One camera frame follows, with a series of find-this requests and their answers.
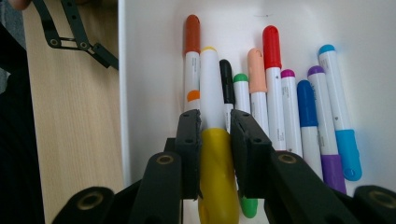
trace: blue marker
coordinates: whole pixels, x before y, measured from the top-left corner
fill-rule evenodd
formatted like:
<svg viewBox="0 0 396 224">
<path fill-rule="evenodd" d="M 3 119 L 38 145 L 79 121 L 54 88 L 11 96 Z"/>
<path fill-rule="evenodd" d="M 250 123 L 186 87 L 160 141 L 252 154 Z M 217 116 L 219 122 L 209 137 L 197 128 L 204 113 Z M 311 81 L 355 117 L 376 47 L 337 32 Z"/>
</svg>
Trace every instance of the blue marker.
<svg viewBox="0 0 396 224">
<path fill-rule="evenodd" d="M 308 80 L 297 85 L 298 110 L 300 115 L 303 158 L 311 169 L 323 179 L 318 143 L 318 117 L 314 90 Z"/>
<path fill-rule="evenodd" d="M 333 45 L 325 45 L 318 53 L 319 64 L 326 74 L 332 106 L 332 120 L 338 153 L 341 156 L 344 178 L 351 181 L 361 179 L 361 161 L 355 139 L 355 131 L 347 113 L 347 102 L 341 83 L 341 73 L 338 67 L 337 54 Z"/>
</svg>

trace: red marker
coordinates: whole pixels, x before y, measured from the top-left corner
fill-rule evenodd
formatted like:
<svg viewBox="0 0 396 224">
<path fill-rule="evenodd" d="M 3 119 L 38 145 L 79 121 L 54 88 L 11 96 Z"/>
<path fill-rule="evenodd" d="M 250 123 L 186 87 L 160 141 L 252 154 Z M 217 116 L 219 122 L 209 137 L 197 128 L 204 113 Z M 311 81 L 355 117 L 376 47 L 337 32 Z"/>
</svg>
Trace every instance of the red marker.
<svg viewBox="0 0 396 224">
<path fill-rule="evenodd" d="M 264 68 L 267 80 L 269 138 L 275 150 L 286 150 L 285 121 L 283 117 L 282 84 L 280 69 L 279 32 L 267 26 L 262 32 Z"/>
</svg>

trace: wooden table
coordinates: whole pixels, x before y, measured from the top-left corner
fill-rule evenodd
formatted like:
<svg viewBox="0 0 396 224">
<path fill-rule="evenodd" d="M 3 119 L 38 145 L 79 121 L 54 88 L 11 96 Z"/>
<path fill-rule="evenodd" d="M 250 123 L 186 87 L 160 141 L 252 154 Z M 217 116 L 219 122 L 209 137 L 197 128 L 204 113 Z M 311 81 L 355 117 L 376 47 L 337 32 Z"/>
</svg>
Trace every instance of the wooden table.
<svg viewBox="0 0 396 224">
<path fill-rule="evenodd" d="M 60 36 L 72 33 L 60 1 L 45 1 Z M 79 6 L 87 36 L 118 57 L 117 1 Z M 83 51 L 47 45 L 33 5 L 23 12 L 46 223 L 78 191 L 123 188 L 119 73 Z"/>
</svg>

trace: green marker cap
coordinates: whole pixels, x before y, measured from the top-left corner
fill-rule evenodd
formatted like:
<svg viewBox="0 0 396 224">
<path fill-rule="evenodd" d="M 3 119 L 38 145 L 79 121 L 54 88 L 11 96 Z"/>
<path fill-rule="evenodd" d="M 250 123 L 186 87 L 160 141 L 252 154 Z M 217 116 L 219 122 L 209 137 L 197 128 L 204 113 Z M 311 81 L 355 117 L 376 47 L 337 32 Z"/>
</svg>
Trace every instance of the green marker cap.
<svg viewBox="0 0 396 224">
<path fill-rule="evenodd" d="M 235 75 L 233 77 L 233 82 L 238 82 L 238 81 L 248 81 L 248 76 L 243 73 Z"/>
<path fill-rule="evenodd" d="M 247 218 L 254 218 L 257 214 L 257 205 L 259 201 L 257 199 L 248 199 L 245 197 L 239 198 L 242 212 Z"/>
</svg>

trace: yellow marker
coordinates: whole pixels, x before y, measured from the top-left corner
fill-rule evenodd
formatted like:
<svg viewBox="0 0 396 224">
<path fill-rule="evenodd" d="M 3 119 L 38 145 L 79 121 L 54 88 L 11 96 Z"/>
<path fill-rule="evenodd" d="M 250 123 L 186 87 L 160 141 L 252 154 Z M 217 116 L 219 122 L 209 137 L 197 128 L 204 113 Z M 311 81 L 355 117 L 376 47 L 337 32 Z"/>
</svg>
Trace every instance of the yellow marker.
<svg viewBox="0 0 396 224">
<path fill-rule="evenodd" d="M 239 202 L 231 153 L 231 137 L 223 129 L 202 132 L 201 183 L 198 199 L 202 224 L 236 224 Z"/>
<path fill-rule="evenodd" d="M 198 209 L 203 224 L 237 224 L 239 202 L 230 135 L 225 130 L 224 100 L 215 49 L 201 50 L 201 183 Z"/>
</svg>

